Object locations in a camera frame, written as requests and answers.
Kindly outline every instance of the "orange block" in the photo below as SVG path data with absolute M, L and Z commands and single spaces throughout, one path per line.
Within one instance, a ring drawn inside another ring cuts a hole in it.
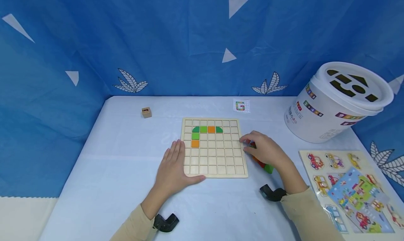
M 215 133 L 215 127 L 214 126 L 208 126 L 208 133 Z
M 199 147 L 199 140 L 192 140 L 191 141 L 191 147 L 198 148 Z

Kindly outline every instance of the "table surface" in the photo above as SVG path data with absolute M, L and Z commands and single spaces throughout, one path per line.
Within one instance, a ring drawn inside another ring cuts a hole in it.
M 233 97 L 114 96 L 107 100 L 63 188 L 41 241 L 109 240 L 154 183 L 163 153 L 181 137 L 183 117 L 228 117 L 272 137 L 290 156 L 309 185 L 298 150 L 361 150 L 351 129 L 322 143 L 293 135 L 283 119 L 295 97 L 235 97 L 250 100 L 251 113 L 235 113 Z M 141 117 L 150 107 L 152 117 Z M 279 174 L 264 172 L 248 156 L 249 177 L 207 179 L 172 196 L 160 210 L 180 220 L 155 240 L 300 240 L 280 203 L 266 201 L 259 188 L 282 187 Z M 380 182 L 401 209 L 404 204 L 374 165 Z

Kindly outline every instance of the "hand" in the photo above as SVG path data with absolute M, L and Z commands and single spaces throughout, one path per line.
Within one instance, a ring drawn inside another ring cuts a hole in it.
M 244 151 L 256 157 L 259 161 L 265 164 L 270 164 L 275 168 L 279 167 L 290 159 L 280 146 L 272 140 L 272 138 L 260 132 L 252 131 L 240 138 L 240 142 L 250 144 L 251 141 L 255 142 L 257 149 L 247 146 Z
M 171 196 L 189 185 L 202 182 L 204 175 L 187 177 L 184 174 L 185 145 L 181 140 L 174 141 L 167 149 L 157 171 L 154 188 Z

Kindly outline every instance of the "wooden grid board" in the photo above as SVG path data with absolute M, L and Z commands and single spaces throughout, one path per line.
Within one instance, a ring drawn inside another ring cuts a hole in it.
M 335 225 L 335 228 L 342 233 L 346 241 L 402 241 L 404 237 L 404 220 L 402 212 L 393 202 L 386 204 L 381 209 L 381 216 L 377 219 L 386 219 L 383 222 L 385 233 L 362 233 L 354 223 L 345 215 L 340 205 L 328 196 L 332 186 L 351 168 L 355 167 L 367 179 L 380 188 L 384 193 L 382 184 L 379 182 L 375 171 L 369 164 L 366 156 L 361 151 L 320 151 L 301 150 L 300 158 L 309 176 L 311 186 L 316 192 L 324 210 Z
M 234 118 L 186 117 L 181 140 L 185 143 L 184 172 L 207 178 L 247 178 L 240 123 Z

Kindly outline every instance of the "white plastic bucket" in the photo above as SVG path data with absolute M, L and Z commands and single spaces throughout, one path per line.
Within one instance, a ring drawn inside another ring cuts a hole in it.
M 299 138 L 322 143 L 366 116 L 375 116 L 393 101 L 380 76 L 345 62 L 322 65 L 287 108 L 287 127 Z

